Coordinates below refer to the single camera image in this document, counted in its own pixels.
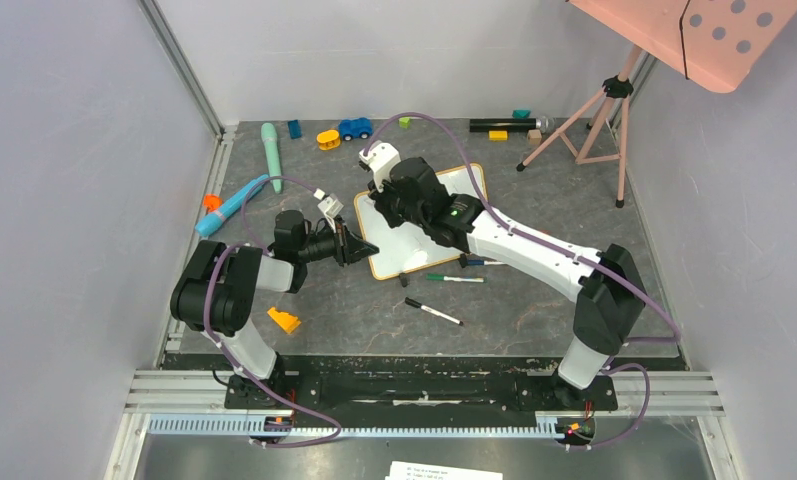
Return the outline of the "yellow framed whiteboard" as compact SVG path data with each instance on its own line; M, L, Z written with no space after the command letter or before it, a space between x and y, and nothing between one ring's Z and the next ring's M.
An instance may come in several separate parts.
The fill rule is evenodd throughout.
M469 252L473 223L487 212L485 191L476 174L482 168L467 164L443 173L436 173L452 196L452 203L425 227L405 222L390 228L375 210L367 190L354 199L363 239L376 245L380 252L369 257L373 276L388 279L430 264L445 261L450 252Z

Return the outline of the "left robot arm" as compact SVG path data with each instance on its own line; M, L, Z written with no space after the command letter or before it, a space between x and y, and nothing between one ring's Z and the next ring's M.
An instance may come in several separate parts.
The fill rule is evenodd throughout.
M279 355L250 319L255 293L296 293L313 262L333 259L344 267L379 252L342 218L314 227L298 210L277 214L273 235L269 256L253 246L231 250L222 242L200 241L169 304L174 319L232 355L238 375L248 371L254 376L249 392L269 408L286 399L288 381L274 372Z

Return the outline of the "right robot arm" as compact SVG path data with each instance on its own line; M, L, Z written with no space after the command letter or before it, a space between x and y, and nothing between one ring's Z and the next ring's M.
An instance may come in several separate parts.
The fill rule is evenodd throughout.
M551 382L554 400L576 408L592 393L599 371L616 356L645 303L641 277L625 248L570 245L483 204L451 193L421 157L370 153L368 196L391 228L412 224L441 247L501 261L552 287L575 305L574 338Z

